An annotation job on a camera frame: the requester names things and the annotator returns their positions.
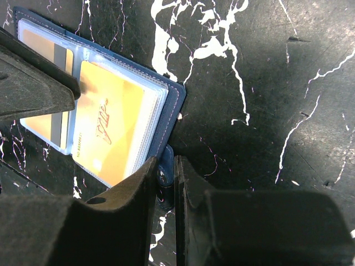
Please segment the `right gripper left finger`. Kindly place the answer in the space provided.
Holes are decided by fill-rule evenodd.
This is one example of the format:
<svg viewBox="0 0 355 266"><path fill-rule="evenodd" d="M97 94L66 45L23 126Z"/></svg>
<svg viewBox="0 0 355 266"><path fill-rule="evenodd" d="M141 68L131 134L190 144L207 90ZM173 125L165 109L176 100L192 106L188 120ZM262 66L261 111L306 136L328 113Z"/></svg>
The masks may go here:
<svg viewBox="0 0 355 266"><path fill-rule="evenodd" d="M2 265L147 265L157 160L107 191L1 197Z"/></svg>

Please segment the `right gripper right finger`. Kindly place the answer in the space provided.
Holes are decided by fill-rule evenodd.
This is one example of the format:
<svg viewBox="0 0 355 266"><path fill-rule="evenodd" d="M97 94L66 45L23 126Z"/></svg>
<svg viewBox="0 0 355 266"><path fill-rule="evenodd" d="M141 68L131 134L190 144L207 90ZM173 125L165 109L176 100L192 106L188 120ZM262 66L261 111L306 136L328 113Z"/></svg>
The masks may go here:
<svg viewBox="0 0 355 266"><path fill-rule="evenodd" d="M307 191L221 190L174 159L177 265L352 265L335 202Z"/></svg>

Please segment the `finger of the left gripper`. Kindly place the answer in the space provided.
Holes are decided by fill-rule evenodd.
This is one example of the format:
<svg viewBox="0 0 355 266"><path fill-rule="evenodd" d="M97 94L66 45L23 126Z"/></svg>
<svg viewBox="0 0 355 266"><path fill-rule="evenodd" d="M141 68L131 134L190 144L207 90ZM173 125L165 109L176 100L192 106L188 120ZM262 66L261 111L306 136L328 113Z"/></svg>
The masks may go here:
<svg viewBox="0 0 355 266"><path fill-rule="evenodd" d="M77 80L1 28L1 121L72 111Z"/></svg>

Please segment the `gold card grey stripe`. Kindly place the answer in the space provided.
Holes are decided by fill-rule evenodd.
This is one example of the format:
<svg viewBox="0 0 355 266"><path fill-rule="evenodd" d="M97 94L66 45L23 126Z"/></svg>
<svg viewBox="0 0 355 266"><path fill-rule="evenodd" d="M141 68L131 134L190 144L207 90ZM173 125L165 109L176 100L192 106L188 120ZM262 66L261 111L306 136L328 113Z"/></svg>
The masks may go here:
<svg viewBox="0 0 355 266"><path fill-rule="evenodd" d="M25 29L21 34L21 41L41 56L54 63L68 74L73 72L73 52L51 40ZM33 116L21 120L31 132L37 134L52 145L65 149L67 147L69 112Z"/></svg>

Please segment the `yellow VIP credit card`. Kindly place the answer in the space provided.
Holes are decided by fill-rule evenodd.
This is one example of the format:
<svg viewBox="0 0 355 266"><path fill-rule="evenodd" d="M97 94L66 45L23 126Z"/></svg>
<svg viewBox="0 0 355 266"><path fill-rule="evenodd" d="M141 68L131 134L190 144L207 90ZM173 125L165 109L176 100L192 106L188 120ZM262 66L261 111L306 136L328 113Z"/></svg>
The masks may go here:
<svg viewBox="0 0 355 266"><path fill-rule="evenodd" d="M108 186L125 177L142 87L83 61L75 117L73 160Z"/></svg>

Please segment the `blue card holder wallet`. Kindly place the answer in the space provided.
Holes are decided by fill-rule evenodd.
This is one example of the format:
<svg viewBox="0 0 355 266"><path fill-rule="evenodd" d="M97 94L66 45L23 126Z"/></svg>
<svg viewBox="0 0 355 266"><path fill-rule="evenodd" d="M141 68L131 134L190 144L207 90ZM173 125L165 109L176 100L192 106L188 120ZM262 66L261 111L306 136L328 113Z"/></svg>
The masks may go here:
<svg viewBox="0 0 355 266"><path fill-rule="evenodd" d="M157 198L162 208L173 208L174 153L172 148L168 145L168 139L186 97L185 87L119 54L103 48L99 44L75 35L25 8L15 7L13 14L14 24L16 26L15 33L19 41L23 44L21 34L25 29L28 29L73 52L73 72L70 75L78 81L79 85L81 63L88 61L143 88L144 96L135 125L124 179L133 174L149 157L156 157L159 161ZM65 149L60 149L52 145L49 141L43 140L34 133L49 146L71 157L78 99L75 101L75 109L68 111L68 137L67 147ZM86 168L81 165L79 166L102 184L107 187L112 187L108 186Z"/></svg>

